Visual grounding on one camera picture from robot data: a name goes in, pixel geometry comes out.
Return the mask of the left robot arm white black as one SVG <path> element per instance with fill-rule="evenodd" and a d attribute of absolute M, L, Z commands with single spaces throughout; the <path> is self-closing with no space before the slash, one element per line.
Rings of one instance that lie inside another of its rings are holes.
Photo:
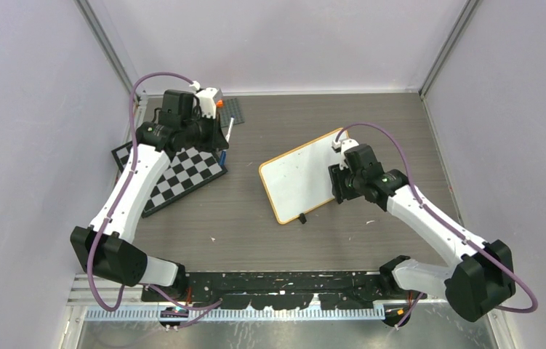
<path fill-rule="evenodd" d="M 159 285 L 171 301 L 186 295 L 182 265 L 151 257 L 132 242 L 141 217 L 225 173 L 217 155 L 228 149 L 222 106 L 218 88 L 165 92 L 159 120 L 137 128 L 137 145 L 103 208 L 88 227 L 71 234 L 85 272 L 125 286 Z"/>

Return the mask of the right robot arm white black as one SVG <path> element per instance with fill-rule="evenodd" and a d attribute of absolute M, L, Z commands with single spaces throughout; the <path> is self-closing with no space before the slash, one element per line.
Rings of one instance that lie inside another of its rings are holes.
<path fill-rule="evenodd" d="M 463 231 L 453 219 L 432 208 L 409 178 L 397 169 L 385 171 L 372 147 L 353 139 L 334 141 L 340 155 L 329 166 L 337 203 L 364 198 L 408 225 L 440 254 L 444 266 L 400 255 L 380 266 L 380 291 L 398 298 L 416 291 L 446 299 L 466 321 L 477 321 L 516 293 L 510 248 Z"/>

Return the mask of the blue marker cap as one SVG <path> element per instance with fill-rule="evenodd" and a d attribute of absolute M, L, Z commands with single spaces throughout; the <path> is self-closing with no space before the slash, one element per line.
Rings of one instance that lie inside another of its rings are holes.
<path fill-rule="evenodd" d="M 226 157 L 227 157 L 227 151 L 226 150 L 223 150 L 220 154 L 220 166 L 224 166 L 225 165 L 225 161 L 226 161 Z"/>

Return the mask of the white marker pen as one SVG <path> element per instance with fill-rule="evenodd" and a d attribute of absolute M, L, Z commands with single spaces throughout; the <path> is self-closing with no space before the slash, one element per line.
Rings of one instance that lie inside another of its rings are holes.
<path fill-rule="evenodd" d="M 230 121 L 229 121 L 229 124 L 228 124 L 228 130 L 227 130 L 226 135 L 225 135 L 225 140 L 228 143 L 230 142 L 231 132 L 233 130 L 233 125 L 235 124 L 235 120 L 236 120 L 236 118 L 231 117 Z"/>

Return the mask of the yellow framed whiteboard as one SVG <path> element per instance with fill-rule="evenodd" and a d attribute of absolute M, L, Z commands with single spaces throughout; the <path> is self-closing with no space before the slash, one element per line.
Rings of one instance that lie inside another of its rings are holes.
<path fill-rule="evenodd" d="M 276 222 L 285 225 L 334 199 L 329 167 L 341 161 L 337 128 L 262 163 L 258 173 Z"/>

